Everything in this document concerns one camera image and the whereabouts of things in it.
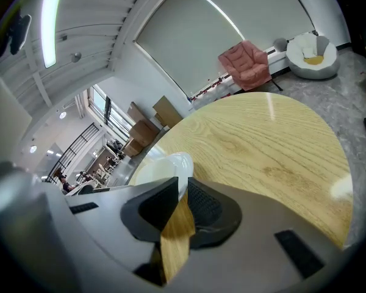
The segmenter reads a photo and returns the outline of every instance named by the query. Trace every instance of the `marble floor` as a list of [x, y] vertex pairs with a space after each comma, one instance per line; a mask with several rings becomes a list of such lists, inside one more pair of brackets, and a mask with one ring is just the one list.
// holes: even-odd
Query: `marble floor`
[[127, 185], [143, 158], [148, 154], [149, 150], [156, 144], [156, 142], [165, 135], [166, 132], [166, 130], [162, 129], [153, 140], [153, 142], [146, 148], [144, 148], [144, 150], [142, 150], [140, 154], [134, 156], [133, 158], [125, 156], [124, 159], [118, 164], [117, 167], [114, 168], [113, 172], [111, 173], [111, 177], [115, 178], [115, 181], [110, 186], [117, 187]]
[[366, 59], [351, 48], [339, 51], [340, 70], [324, 81], [301, 79], [288, 72], [257, 92], [273, 92], [296, 99], [316, 111], [335, 132], [343, 146], [353, 179], [353, 218], [346, 245], [366, 233]]

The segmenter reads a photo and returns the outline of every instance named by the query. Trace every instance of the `white bowl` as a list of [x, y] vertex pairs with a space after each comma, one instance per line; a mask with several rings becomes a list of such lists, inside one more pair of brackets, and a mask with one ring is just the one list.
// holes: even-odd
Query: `white bowl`
[[178, 152], [158, 159], [145, 165], [138, 173], [135, 184], [150, 183], [151, 181], [178, 177], [179, 201], [185, 194], [188, 185], [188, 177], [194, 173], [194, 163], [186, 152]]

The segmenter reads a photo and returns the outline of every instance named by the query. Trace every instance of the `yellow cushion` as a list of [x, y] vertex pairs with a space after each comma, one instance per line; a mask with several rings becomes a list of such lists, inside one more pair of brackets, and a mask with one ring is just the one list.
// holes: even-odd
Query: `yellow cushion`
[[304, 59], [304, 61], [308, 64], [311, 65], [318, 65], [320, 64], [322, 61], [324, 60], [323, 56], [315, 56], [315, 57], [311, 57], [309, 59]]

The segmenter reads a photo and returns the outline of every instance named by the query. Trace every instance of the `ceiling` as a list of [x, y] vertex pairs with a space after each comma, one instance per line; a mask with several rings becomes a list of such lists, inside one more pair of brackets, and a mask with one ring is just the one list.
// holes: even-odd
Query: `ceiling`
[[[26, 44], [15, 55], [0, 58], [0, 76], [33, 116], [72, 83], [107, 69], [115, 41], [137, 0], [60, 0], [56, 18], [57, 63], [45, 68], [40, 39], [42, 0], [27, 0], [21, 14], [32, 22]], [[71, 54], [81, 52], [77, 63]]]

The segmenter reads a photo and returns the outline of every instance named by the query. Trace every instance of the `light wood tabletop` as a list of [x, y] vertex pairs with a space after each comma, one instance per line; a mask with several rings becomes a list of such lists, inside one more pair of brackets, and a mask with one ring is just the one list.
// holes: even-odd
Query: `light wood tabletop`
[[[194, 177], [280, 201], [342, 247], [351, 221], [353, 188], [335, 134], [313, 110], [286, 96], [244, 93], [211, 103], [168, 131], [146, 164], [175, 152], [194, 161]], [[189, 255], [195, 233], [187, 193], [162, 232], [167, 281]]]

